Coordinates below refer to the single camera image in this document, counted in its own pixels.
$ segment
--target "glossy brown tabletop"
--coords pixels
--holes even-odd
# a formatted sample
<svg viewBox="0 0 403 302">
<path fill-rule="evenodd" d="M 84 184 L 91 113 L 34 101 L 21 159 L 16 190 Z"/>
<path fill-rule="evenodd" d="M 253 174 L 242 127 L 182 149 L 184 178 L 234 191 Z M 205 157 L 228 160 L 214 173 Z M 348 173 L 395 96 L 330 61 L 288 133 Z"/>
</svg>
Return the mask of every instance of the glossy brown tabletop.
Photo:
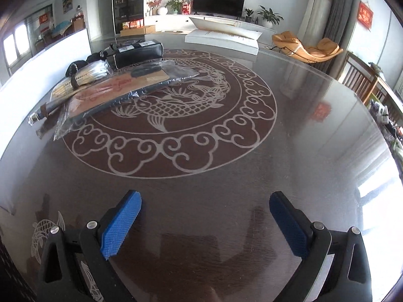
<svg viewBox="0 0 403 302">
<path fill-rule="evenodd" d="M 137 301 L 273 301 L 300 262 L 267 206 L 283 191 L 311 221 L 361 229 L 380 301 L 403 265 L 403 189 L 365 106 L 280 54 L 183 37 L 148 39 L 199 79 L 101 112 L 64 139 L 53 141 L 50 119 L 22 123 L 9 142 L 0 226 L 24 278 L 35 289 L 54 224 L 80 228 L 135 189 L 142 210 L 111 263 Z"/>
</svg>

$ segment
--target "flower pot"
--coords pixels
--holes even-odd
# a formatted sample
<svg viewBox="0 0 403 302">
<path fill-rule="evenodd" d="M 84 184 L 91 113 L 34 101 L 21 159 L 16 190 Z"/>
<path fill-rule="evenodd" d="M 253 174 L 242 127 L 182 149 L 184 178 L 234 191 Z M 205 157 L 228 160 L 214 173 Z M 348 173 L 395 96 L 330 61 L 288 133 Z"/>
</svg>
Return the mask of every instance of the flower pot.
<svg viewBox="0 0 403 302">
<path fill-rule="evenodd" d="M 263 27 L 266 28 L 273 28 L 273 23 L 272 22 L 268 22 L 266 20 L 263 20 Z"/>
<path fill-rule="evenodd" d="M 165 7 L 161 7 L 158 9 L 158 14 L 159 15 L 166 15 L 168 13 L 168 9 Z"/>
</svg>

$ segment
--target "dark blue textured pad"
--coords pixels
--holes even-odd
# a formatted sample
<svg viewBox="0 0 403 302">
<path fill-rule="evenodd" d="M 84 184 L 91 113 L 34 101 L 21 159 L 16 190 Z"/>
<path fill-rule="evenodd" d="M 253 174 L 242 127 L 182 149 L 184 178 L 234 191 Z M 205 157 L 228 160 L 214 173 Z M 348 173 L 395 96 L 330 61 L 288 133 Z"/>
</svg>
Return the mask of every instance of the dark blue textured pad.
<svg viewBox="0 0 403 302">
<path fill-rule="evenodd" d="M 133 191 L 102 235 L 101 253 L 106 260 L 118 253 L 141 207 L 142 197 L 140 193 Z"/>
<path fill-rule="evenodd" d="M 293 254 L 305 259 L 309 254 L 308 237 L 293 217 L 293 210 L 284 204 L 277 193 L 270 196 L 269 209 Z"/>
</svg>

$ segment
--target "clear plastic wrap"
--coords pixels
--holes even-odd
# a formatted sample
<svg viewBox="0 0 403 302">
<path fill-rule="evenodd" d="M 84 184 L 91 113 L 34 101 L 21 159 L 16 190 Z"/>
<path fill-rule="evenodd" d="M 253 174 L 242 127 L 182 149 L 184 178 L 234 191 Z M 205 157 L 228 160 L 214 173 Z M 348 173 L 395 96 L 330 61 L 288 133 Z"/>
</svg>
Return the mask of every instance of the clear plastic wrap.
<svg viewBox="0 0 403 302">
<path fill-rule="evenodd" d="M 175 65 L 173 60 L 148 62 L 126 68 L 125 71 L 115 73 L 72 96 L 63 106 L 54 139 L 63 137 L 77 128 L 84 118 L 98 111 L 150 94 L 198 74 L 192 68 Z"/>
<path fill-rule="evenodd" d="M 74 85 L 71 83 L 71 77 L 65 77 L 60 82 L 58 82 L 56 86 L 52 89 L 50 102 L 56 99 L 64 98 L 66 96 L 68 97 L 75 90 L 74 86 L 76 86 L 77 89 L 78 86 L 82 86 L 105 78 L 108 75 L 112 75 L 112 73 L 112 68 L 109 66 L 106 60 L 91 62 L 77 71 L 74 76 L 77 83 L 74 83 Z"/>
</svg>

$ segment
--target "orange leather lounge chair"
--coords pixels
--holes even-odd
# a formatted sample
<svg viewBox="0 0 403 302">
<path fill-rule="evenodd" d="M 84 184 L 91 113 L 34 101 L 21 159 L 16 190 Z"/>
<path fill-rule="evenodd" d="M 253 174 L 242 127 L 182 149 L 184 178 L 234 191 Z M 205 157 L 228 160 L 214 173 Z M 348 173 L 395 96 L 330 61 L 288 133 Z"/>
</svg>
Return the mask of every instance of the orange leather lounge chair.
<svg viewBox="0 0 403 302">
<path fill-rule="evenodd" d="M 321 39 L 316 47 L 304 47 L 292 32 L 272 35 L 273 43 L 287 56 L 305 63 L 327 61 L 343 52 L 330 39 Z"/>
</svg>

